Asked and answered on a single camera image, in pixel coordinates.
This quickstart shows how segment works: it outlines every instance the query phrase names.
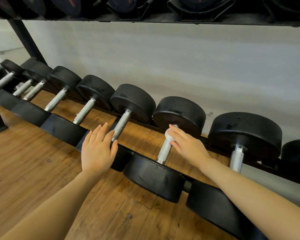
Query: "gray wall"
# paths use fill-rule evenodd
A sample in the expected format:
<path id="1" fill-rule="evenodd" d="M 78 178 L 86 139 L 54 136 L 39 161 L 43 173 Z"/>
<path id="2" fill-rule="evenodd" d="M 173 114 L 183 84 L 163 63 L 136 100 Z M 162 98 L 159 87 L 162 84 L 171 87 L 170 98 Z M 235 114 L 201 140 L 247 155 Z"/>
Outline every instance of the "gray wall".
<path id="1" fill-rule="evenodd" d="M 117 88 L 132 83 L 156 103 L 182 96 L 207 114 L 266 116 L 283 143 L 300 139 L 300 28 L 244 25 L 25 21 L 48 64 Z M 244 165 L 243 175 L 300 206 L 300 185 Z"/>

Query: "hand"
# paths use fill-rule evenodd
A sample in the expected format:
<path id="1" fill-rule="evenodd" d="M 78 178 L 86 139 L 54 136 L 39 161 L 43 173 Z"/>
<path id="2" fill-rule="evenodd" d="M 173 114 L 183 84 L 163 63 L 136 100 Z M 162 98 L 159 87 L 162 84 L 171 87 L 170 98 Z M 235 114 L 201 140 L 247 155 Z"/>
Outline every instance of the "hand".
<path id="1" fill-rule="evenodd" d="M 118 141 L 115 140 L 110 150 L 110 142 L 114 130 L 106 134 L 108 123 L 90 131 L 82 144 L 81 164 L 82 171 L 89 173 L 104 173 L 112 165 L 118 151 Z"/>
<path id="2" fill-rule="evenodd" d="M 188 163 L 201 169 L 204 163 L 211 158 L 202 142 L 173 125 L 169 125 L 169 127 L 168 134 L 175 140 L 170 144 Z"/>

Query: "white wipe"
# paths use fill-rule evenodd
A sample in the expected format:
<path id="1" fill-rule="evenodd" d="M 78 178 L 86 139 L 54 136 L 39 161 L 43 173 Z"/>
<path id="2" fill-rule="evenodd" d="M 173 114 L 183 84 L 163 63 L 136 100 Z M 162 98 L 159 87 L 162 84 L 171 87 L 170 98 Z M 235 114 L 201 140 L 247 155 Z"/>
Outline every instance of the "white wipe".
<path id="1" fill-rule="evenodd" d="M 166 139 L 167 139 L 169 142 L 170 142 L 170 141 L 175 141 L 175 139 L 173 139 L 173 137 L 172 137 L 171 135 L 168 134 L 168 131 L 169 131 L 169 130 L 171 131 L 172 129 L 169 128 L 169 129 L 167 129 L 166 132 L 164 133 Z"/>

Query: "person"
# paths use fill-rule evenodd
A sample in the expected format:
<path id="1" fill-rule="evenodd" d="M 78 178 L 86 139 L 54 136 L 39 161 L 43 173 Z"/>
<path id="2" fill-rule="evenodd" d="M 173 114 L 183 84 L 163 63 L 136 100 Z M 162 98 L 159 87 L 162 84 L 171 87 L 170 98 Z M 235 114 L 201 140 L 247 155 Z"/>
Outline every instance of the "person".
<path id="1" fill-rule="evenodd" d="M 90 190 L 114 161 L 118 142 L 114 131 L 98 126 L 82 145 L 82 172 L 41 204 L 0 240 L 64 239 Z M 300 240 L 300 208 L 211 158 L 201 141 L 170 125 L 171 145 L 188 163 L 214 181 L 269 240 Z"/>

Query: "person's right arm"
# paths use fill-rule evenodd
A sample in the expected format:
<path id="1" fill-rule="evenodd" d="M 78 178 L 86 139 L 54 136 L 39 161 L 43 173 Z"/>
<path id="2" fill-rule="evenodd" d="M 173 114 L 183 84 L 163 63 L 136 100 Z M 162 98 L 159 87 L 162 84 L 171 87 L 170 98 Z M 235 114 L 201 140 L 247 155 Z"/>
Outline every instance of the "person's right arm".
<path id="1" fill-rule="evenodd" d="M 214 181 L 269 240 L 300 240 L 300 208 L 211 158 L 201 141 L 170 125 L 171 145 Z"/>

